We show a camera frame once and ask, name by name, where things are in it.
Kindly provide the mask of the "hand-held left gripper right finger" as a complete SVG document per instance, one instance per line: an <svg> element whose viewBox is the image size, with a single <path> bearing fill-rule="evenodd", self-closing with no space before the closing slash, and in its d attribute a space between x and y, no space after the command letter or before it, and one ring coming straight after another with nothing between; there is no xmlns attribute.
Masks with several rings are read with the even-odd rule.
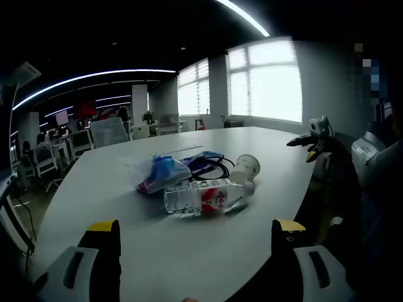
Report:
<svg viewBox="0 0 403 302"><path fill-rule="evenodd" d="M272 221L271 260L280 301L351 301L355 296L342 263L296 221Z"/></svg>

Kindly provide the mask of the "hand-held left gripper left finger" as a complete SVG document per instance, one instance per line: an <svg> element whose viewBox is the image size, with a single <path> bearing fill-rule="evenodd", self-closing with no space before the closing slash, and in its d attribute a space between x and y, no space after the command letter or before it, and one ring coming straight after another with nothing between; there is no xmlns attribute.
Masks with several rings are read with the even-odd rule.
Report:
<svg viewBox="0 0 403 302"><path fill-rule="evenodd" d="M36 281L40 301L120 301L118 220L92 224Z"/></svg>

